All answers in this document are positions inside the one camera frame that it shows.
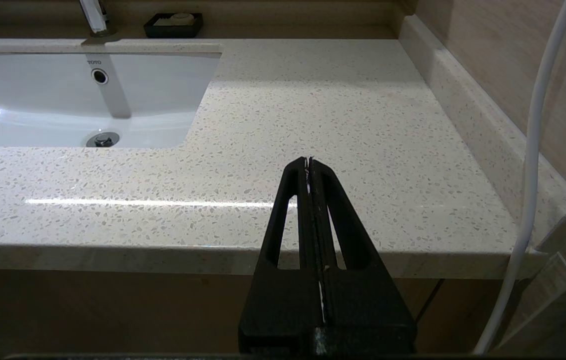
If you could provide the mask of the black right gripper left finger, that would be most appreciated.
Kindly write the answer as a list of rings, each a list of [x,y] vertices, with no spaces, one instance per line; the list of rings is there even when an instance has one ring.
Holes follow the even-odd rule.
[[[308,160],[285,166],[238,326],[244,354],[298,354],[323,324],[319,255],[308,192]],[[298,269],[279,268],[289,200],[297,198]]]

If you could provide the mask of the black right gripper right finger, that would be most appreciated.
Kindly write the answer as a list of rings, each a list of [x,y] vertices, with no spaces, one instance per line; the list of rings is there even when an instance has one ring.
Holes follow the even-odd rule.
[[[412,354],[417,326],[335,172],[310,159],[321,269],[316,354]]]

